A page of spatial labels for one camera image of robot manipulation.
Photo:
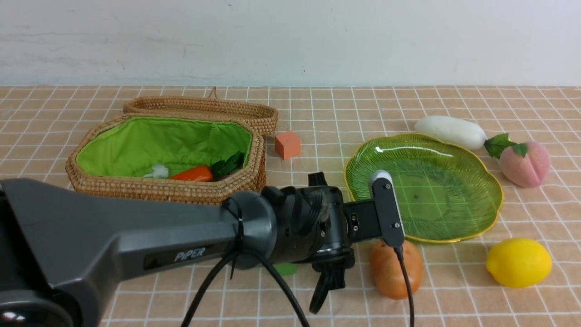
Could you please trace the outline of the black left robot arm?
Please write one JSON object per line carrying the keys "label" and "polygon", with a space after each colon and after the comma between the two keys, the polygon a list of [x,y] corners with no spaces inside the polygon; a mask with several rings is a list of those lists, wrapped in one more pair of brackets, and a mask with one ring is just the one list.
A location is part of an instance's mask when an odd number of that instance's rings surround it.
{"label": "black left robot arm", "polygon": [[307,188],[237,191],[219,205],[106,198],[33,179],[1,182],[1,325],[96,327],[122,281],[219,258],[311,263],[310,310],[343,286],[353,243],[383,235],[374,199],[344,203],[322,173]]}

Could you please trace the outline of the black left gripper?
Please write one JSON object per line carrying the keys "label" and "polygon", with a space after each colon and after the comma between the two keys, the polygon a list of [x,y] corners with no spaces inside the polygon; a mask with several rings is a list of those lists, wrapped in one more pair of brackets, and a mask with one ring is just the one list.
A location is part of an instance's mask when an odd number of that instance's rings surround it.
{"label": "black left gripper", "polygon": [[306,188],[272,189],[272,208],[276,215],[274,264],[310,264],[319,278],[309,305],[317,314],[328,292],[345,287],[345,271],[355,264],[353,243],[372,238],[359,225],[366,205],[344,203],[340,189],[327,184],[323,172],[311,173]]}

